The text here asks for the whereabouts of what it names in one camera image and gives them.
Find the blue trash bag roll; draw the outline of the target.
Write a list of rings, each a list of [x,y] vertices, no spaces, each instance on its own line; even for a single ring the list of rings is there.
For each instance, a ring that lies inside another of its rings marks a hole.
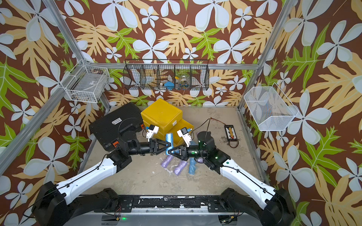
[[[190,158],[190,162],[189,162],[189,174],[190,175],[195,175],[196,172],[196,161],[194,158]]]
[[[170,143],[166,148],[166,155],[169,155],[168,151],[173,149],[173,134],[172,133],[166,134],[165,141]]]

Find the yellow drawer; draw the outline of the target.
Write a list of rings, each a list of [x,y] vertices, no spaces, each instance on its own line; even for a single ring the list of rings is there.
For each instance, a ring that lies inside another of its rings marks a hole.
[[[185,144],[184,139],[177,134],[177,131],[180,131],[183,128],[193,130],[194,125],[190,124],[186,120],[181,120],[175,126],[173,126],[169,132],[167,132],[165,134],[165,139],[166,139],[166,135],[171,133],[173,135],[173,146],[174,147]]]

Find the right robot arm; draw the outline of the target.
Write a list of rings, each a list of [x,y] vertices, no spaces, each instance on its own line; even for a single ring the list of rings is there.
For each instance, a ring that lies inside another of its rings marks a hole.
[[[285,189],[275,189],[258,180],[241,168],[228,154],[218,149],[210,132],[198,134],[198,144],[193,145],[186,136],[184,145],[174,147],[167,143],[167,153],[183,161],[202,158],[203,163],[223,177],[231,180],[246,195],[228,188],[220,195],[220,202],[226,211],[246,213],[258,219],[263,226],[289,226],[297,212],[291,196]]]

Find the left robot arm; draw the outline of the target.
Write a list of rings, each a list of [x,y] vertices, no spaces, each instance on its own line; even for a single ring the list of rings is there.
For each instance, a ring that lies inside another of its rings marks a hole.
[[[93,195],[83,193],[123,170],[132,162],[133,155],[158,155],[173,142],[152,138],[139,142],[135,132],[126,131],[114,144],[114,151],[88,170],[57,184],[48,182],[41,187],[32,206],[32,214],[40,225],[63,226],[72,218],[97,210],[118,212],[122,205],[113,189],[106,188]]]

